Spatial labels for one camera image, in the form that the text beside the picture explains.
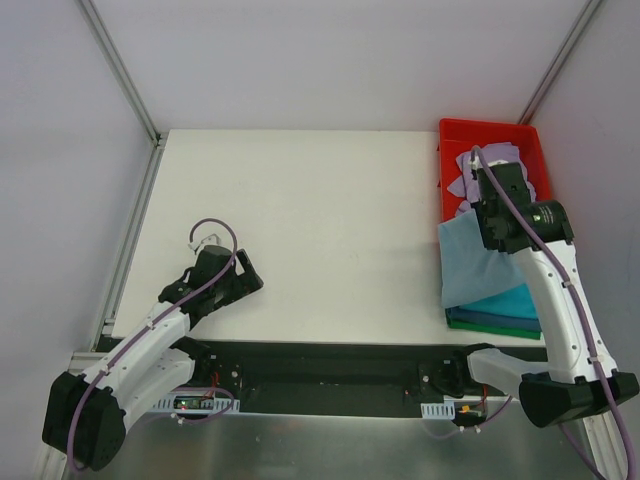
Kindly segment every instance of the white table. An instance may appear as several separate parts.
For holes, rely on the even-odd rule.
[[[447,328],[438,135],[171,131],[117,312],[127,335],[193,265],[191,226],[236,231],[265,286],[202,320],[206,340],[543,346]],[[203,226],[196,237],[219,233]]]

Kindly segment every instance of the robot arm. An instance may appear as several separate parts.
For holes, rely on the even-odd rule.
[[[211,312],[263,285],[243,250],[235,258],[233,267],[215,284],[185,301],[233,261],[232,252],[226,248],[205,246],[195,266],[163,289],[145,319],[109,354],[78,376],[68,372],[60,375],[51,387],[43,441],[67,453],[67,442],[73,433],[74,459],[97,471],[115,457],[127,432],[158,399],[189,381],[207,382],[208,386],[211,352],[186,335]],[[244,269],[240,275],[235,271],[238,262]],[[129,348],[134,339],[135,348]],[[91,390],[90,385],[96,380]],[[71,432],[72,418],[87,390],[89,396],[75,432]]]
[[[473,205],[486,248],[512,255],[522,270],[544,334],[548,362],[525,362],[489,345],[467,356],[473,381],[492,385],[518,398],[528,418],[545,427],[603,413],[608,403],[593,361],[598,360],[617,404],[638,394],[634,374],[618,372],[600,337],[587,304],[573,246],[573,232],[564,208],[556,201],[532,203],[518,164],[490,167],[527,224],[569,273],[585,310],[597,356],[589,352],[583,326],[568,282],[549,256],[541,251],[509,211],[484,170],[476,170],[481,200]]]

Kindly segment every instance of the red tray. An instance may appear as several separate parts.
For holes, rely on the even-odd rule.
[[[474,145],[484,147],[489,143],[500,142],[511,142],[518,146],[520,159],[528,170],[528,180],[536,189],[536,199],[551,200],[551,186],[535,128],[528,125],[443,118],[440,120],[440,195],[443,222],[455,216],[463,200],[447,190],[461,174],[456,157],[468,152]]]

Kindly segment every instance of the gray wall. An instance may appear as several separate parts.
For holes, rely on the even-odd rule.
[[[150,144],[74,2],[0,4],[0,478],[32,478]]]
[[[534,121],[596,322],[640,373],[640,3],[608,2]],[[640,400],[624,408],[640,447]]]
[[[162,131],[423,131],[517,121],[584,0],[95,3]]]

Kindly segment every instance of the metal plate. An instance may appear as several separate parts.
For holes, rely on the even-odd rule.
[[[589,475],[558,429],[533,427],[518,404],[480,434],[444,441],[429,434],[449,432],[451,423],[418,419],[230,415],[195,427],[169,419],[143,425],[146,420],[132,429],[108,467],[83,479],[583,480]]]

